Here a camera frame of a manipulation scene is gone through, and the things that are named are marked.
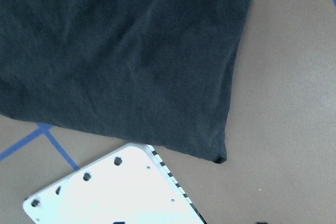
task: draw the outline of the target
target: dark fabric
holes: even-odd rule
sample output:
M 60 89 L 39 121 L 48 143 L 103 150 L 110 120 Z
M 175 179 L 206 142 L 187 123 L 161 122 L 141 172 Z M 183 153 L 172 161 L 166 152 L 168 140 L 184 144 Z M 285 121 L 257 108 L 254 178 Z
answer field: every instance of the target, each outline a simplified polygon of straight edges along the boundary
M 250 0 L 0 0 L 0 113 L 208 159 Z

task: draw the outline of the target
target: folded cloth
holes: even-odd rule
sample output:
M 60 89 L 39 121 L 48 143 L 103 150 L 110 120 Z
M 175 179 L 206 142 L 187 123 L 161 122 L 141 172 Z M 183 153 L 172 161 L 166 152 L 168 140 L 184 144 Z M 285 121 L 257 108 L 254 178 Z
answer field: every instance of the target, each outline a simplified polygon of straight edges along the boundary
M 250 0 L 0 0 L 0 113 L 216 163 Z

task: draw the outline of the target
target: hole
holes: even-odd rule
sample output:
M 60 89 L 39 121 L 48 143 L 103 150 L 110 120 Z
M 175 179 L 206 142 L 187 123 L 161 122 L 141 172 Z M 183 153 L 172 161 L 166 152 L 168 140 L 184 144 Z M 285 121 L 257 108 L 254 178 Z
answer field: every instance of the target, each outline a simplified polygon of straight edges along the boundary
M 83 180 L 84 181 L 89 181 L 91 179 L 91 174 L 90 173 L 84 173 Z
M 37 207 L 40 204 L 40 201 L 38 201 L 37 199 L 34 199 L 30 204 L 32 207 Z
M 57 187 L 57 189 L 56 189 L 55 193 L 56 193 L 57 195 L 59 195 L 59 191 L 61 191 L 61 187 L 60 187 L 60 186 L 59 186 L 59 187 Z
M 122 164 L 122 159 L 120 157 L 115 157 L 114 164 L 119 166 Z

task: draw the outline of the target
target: white metal plate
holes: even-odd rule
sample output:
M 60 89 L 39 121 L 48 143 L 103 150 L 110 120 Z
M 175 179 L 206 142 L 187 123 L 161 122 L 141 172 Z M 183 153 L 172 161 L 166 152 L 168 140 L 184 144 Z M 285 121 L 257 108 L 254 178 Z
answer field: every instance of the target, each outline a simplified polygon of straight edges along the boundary
M 127 144 L 30 196 L 23 208 L 38 224 L 206 223 L 153 150 Z

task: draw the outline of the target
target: gray surface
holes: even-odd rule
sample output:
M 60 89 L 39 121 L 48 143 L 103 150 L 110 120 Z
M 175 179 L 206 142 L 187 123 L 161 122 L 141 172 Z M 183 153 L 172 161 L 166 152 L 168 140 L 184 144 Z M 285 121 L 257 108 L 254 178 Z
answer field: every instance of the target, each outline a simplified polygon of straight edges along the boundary
M 336 7 L 253 0 L 234 73 L 228 161 L 156 147 L 209 224 L 335 223 Z M 37 128 L 0 116 L 0 152 Z M 82 167 L 125 142 L 52 128 Z M 47 138 L 0 163 L 0 223 L 32 223 L 21 204 L 72 172 Z

